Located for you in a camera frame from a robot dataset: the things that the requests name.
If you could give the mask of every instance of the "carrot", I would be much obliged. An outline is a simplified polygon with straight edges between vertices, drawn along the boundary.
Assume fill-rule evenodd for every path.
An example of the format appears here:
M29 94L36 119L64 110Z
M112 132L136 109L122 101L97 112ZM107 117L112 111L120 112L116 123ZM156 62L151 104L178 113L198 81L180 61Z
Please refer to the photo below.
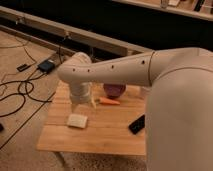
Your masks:
M101 104L109 104L109 105L119 105L121 104L119 101L117 100L112 100L106 97L99 97L99 103Z

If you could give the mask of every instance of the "wooden table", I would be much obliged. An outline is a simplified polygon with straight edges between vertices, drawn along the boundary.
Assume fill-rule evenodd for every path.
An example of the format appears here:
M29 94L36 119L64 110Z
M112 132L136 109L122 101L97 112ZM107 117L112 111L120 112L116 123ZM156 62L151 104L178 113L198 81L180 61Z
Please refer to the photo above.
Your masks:
M92 88L95 98L105 96L101 84L93 84ZM128 130L128 125L144 114L145 100L140 97L140 88L127 86L119 101L119 106L97 104L96 109L89 104L79 105L75 113L88 116L87 127L67 127L71 113L69 88L60 82L37 149L55 152L62 164L65 161L59 152L145 155L145 131L133 135Z

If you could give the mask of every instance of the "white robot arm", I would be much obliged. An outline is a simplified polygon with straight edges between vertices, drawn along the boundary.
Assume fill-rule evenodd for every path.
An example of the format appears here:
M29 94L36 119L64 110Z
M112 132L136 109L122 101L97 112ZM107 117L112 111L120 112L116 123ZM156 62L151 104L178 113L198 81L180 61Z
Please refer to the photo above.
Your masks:
M148 170L213 170L212 52L181 48L94 64L77 53L58 74L74 103L90 100L89 82L152 86L146 105Z

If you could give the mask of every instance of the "remote control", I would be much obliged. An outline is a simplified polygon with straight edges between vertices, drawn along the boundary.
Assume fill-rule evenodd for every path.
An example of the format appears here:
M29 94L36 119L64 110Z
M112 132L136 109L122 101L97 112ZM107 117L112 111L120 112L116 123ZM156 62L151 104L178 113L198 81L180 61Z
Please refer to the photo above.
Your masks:
M0 123L0 132L2 132L4 130L3 125Z
M129 125L129 129L133 134L137 134L141 129L145 127L145 115L135 120Z

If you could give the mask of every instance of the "floor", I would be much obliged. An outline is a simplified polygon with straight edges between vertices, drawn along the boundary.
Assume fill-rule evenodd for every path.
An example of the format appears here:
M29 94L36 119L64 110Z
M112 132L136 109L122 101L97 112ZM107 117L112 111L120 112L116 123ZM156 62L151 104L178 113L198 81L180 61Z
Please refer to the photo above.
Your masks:
M21 45L26 40L15 38L0 31L0 80L5 74L15 74L16 68L24 63L33 63L23 47L1 48L6 46ZM48 58L54 51L29 42L25 46L27 52L39 63ZM3 82L12 80L25 80L36 68L33 65L27 70L16 75L7 75ZM55 91L58 83L56 70L51 74L33 81L35 89L32 96L37 99L47 100ZM8 86L3 96L0 96L0 116L10 113L20 106L22 97L11 96L5 100L3 97L17 92L18 84ZM0 133L0 170L1 171L61 171L64 170L51 152L36 150L36 144L42 130L42 125L48 112L49 103L34 114L42 105L27 98L23 108L7 117L0 117L0 123L5 130ZM120 156L81 153L62 153L69 165L69 170L75 171L145 171L144 156Z

